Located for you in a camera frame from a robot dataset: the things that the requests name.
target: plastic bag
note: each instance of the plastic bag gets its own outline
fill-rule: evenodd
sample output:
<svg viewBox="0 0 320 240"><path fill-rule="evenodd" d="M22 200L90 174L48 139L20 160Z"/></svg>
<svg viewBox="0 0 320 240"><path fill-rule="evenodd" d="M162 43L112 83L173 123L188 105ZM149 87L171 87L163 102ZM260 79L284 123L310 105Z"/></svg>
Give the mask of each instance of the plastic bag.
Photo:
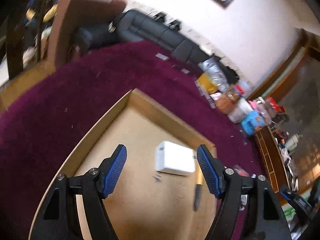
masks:
<svg viewBox="0 0 320 240"><path fill-rule="evenodd" d="M228 91L229 83L227 78L213 58L199 63L198 66L207 74L211 82L218 87L220 92L225 93Z"/></svg>

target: cardboard box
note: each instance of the cardboard box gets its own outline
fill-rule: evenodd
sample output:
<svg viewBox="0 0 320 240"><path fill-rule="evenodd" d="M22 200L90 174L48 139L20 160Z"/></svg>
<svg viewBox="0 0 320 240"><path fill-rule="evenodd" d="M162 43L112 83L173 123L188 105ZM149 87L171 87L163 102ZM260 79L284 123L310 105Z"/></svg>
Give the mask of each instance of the cardboard box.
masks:
<svg viewBox="0 0 320 240"><path fill-rule="evenodd" d="M194 212L196 173L184 177L155 171L155 148L164 140L194 150L205 144L216 157L212 142L138 89L131 90L87 132L56 175L82 175L124 144L127 161L113 194L104 200L118 238L204 239L215 216L214 195L204 182ZM82 196L76 197L83 238L89 240Z"/></svg>

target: sofa armrest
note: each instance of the sofa armrest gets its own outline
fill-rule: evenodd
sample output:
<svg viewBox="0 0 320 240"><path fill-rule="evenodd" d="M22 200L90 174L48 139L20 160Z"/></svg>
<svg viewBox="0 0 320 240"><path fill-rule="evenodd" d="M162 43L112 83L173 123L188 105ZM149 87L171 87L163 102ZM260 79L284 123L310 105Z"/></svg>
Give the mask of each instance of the sofa armrest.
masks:
<svg viewBox="0 0 320 240"><path fill-rule="evenodd" d="M111 22L126 7L125 0L59 0L49 37L48 61L67 63L72 34L78 27Z"/></svg>

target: silver bolt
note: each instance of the silver bolt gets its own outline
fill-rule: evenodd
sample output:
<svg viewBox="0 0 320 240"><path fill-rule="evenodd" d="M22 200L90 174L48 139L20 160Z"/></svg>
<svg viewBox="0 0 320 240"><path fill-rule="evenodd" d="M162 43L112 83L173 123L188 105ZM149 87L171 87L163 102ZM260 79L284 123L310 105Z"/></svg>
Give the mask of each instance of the silver bolt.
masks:
<svg viewBox="0 0 320 240"><path fill-rule="evenodd" d="M229 175L232 175L234 174L235 172L233 171L233 169L230 169L230 168L227 168L226 169L226 174L229 174Z"/></svg>
<svg viewBox="0 0 320 240"><path fill-rule="evenodd" d="M266 180L266 177L263 176L263 175L259 175L259 176L258 176L258 179L260 179L261 181L265 181L265 180Z"/></svg>
<svg viewBox="0 0 320 240"><path fill-rule="evenodd" d="M90 173L91 175L94 175L94 174L97 174L98 171L99 171L98 168L92 168L92 169L89 170L89 173Z"/></svg>
<svg viewBox="0 0 320 240"><path fill-rule="evenodd" d="M62 180L63 178L64 178L64 174L62 174L62 173L57 176L58 180Z"/></svg>

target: carpet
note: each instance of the carpet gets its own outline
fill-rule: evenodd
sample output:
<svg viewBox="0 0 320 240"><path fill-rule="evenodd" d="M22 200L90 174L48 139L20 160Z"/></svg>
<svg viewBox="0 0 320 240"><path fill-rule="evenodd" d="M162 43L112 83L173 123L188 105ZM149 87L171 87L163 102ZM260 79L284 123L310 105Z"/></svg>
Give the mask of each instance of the carpet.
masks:
<svg viewBox="0 0 320 240"><path fill-rule="evenodd" d="M148 41L93 51L58 69L14 102L0 118L2 236L26 239L47 186L95 122L130 89L138 88L217 147L225 166L262 174L255 144L199 96L189 66ZM234 239L240 234L238 220Z"/></svg>

